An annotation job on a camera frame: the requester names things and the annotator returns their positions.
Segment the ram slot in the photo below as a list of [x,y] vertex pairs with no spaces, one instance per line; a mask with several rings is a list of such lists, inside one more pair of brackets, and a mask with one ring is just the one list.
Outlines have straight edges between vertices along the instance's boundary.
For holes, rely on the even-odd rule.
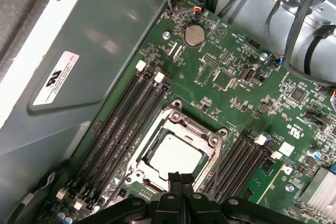
[[251,166],[246,167],[247,171],[244,173],[244,176],[238,181],[238,185],[235,186],[235,190],[233,190],[228,195],[228,197],[234,197],[238,195],[238,193],[245,186],[245,184],[248,182],[252,174],[262,164],[262,162],[265,160],[266,157],[267,157],[267,154],[265,152],[261,152],[258,154],[253,164]]
[[[231,169],[231,166],[234,165],[236,162],[236,159],[239,157],[239,154],[244,152],[247,149],[247,142],[242,140],[236,140],[230,149],[226,152],[224,157],[222,158],[222,161],[220,162],[219,167],[219,177],[217,184],[220,183],[224,177],[229,172],[229,169]],[[207,183],[206,187],[204,188],[205,193],[211,193],[212,188],[214,186],[215,182],[215,176],[213,176],[210,181]]]
[[171,80],[169,79],[168,82],[160,85],[159,88],[155,87],[157,84],[155,84],[155,86],[151,85],[142,100],[137,102],[138,107],[136,111],[132,113],[131,121],[127,126],[122,127],[122,132],[119,133],[117,139],[114,140],[113,150],[109,153],[100,171],[96,173],[96,176],[92,178],[91,184],[88,186],[91,192],[94,191],[95,195],[101,194],[111,177],[117,171],[117,168],[127,159],[130,149],[139,140],[145,124],[158,107],[158,104],[163,100],[170,85]]
[[90,155],[90,159],[88,166],[84,169],[84,172],[78,174],[78,178],[74,185],[76,186],[76,190],[83,187],[87,179],[92,176],[94,172],[97,171],[97,166],[108,154],[108,149],[111,144],[111,135],[113,135],[117,129],[119,129],[120,124],[124,121],[124,119],[131,113],[132,108],[134,107],[134,103],[137,98],[141,96],[143,90],[148,85],[149,80],[154,74],[154,68],[148,67],[144,74],[139,76],[135,85],[133,81],[131,82],[131,88],[128,89],[119,100],[117,106],[114,111],[111,113],[109,118],[109,124],[105,127],[104,133],[99,135],[100,142],[99,145],[96,145],[94,150],[94,154]]
[[118,167],[120,166],[120,164],[128,159],[130,149],[138,141],[144,126],[147,124],[150,116],[153,114],[158,104],[160,104],[160,102],[163,100],[164,95],[165,91],[163,90],[157,92],[154,96],[154,99],[152,99],[152,102],[150,102],[146,106],[147,108],[143,110],[144,114],[141,118],[139,118],[140,123],[135,125],[131,133],[128,135],[129,139],[127,140],[126,146],[121,148],[121,151],[117,154],[117,156],[110,161],[110,167],[107,173],[102,176],[102,181],[99,183],[100,185],[96,189],[96,197],[99,196],[106,188],[111,178],[118,171]]
[[115,106],[115,109],[110,114],[110,116],[107,119],[106,123],[103,125],[103,127],[101,127],[100,129],[98,129],[98,132],[96,133],[96,137],[94,138],[92,144],[90,145],[88,151],[86,152],[86,154],[84,156],[84,159],[83,159],[83,162],[81,163],[81,165],[80,165],[80,167],[79,167],[79,169],[77,171],[77,176],[80,175],[80,174],[82,174],[83,170],[87,169],[87,167],[88,167],[88,165],[90,163],[89,161],[93,159],[93,156],[97,152],[97,149],[99,148],[99,146],[104,141],[103,136],[105,134],[108,134],[109,129],[112,127],[112,122],[115,120],[115,118],[117,117],[117,115],[121,111],[121,107],[128,102],[128,98],[130,97],[130,94],[132,93],[132,91],[137,86],[139,86],[138,80],[139,80],[139,76],[135,74],[133,76],[132,80],[131,80],[130,85],[125,90],[125,92],[123,93],[122,97],[119,99],[117,105]]
[[249,149],[249,154],[246,155],[244,160],[241,161],[239,167],[236,169],[235,173],[230,176],[230,179],[226,182],[225,187],[222,187],[219,191],[219,194],[216,197],[218,202],[221,202],[230,196],[236,196],[234,193],[238,193],[239,184],[244,185],[247,180],[244,180],[244,177],[248,177],[251,172],[254,171],[254,168],[257,167],[256,160],[259,160],[262,156],[262,153],[254,146],[251,146]]

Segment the sticker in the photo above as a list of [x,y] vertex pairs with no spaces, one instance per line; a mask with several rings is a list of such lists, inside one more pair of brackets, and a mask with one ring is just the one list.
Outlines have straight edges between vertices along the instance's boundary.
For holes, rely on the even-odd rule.
[[279,149],[279,152],[283,153],[287,157],[289,157],[293,151],[294,151],[294,146],[290,145],[287,142],[283,142],[282,146]]
[[37,95],[33,105],[50,104],[53,102],[78,58],[79,55],[75,55],[72,52],[65,51],[62,54],[46,83],[44,83],[41,91]]

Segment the motherboard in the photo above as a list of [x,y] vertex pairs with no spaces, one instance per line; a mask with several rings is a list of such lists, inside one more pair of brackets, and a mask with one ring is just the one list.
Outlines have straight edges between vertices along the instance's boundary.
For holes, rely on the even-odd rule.
[[37,223],[71,224],[128,197],[150,201],[168,190],[169,172],[193,174],[194,190],[218,203],[238,196],[304,223],[334,223],[332,92],[289,74],[206,9],[166,9]]

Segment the cpu socket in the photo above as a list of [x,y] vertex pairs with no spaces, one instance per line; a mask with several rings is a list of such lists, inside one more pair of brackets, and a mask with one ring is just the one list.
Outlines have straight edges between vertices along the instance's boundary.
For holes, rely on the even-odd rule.
[[174,100],[157,116],[131,158],[132,172],[126,182],[138,181],[152,188],[169,190],[168,173],[193,174],[197,190],[212,170],[226,141],[227,130],[208,130],[181,112]]

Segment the heatsink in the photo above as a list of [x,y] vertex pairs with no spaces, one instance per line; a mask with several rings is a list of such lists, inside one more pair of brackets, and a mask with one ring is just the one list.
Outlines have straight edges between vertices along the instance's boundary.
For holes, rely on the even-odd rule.
[[301,196],[308,207],[336,221],[336,175],[320,168]]

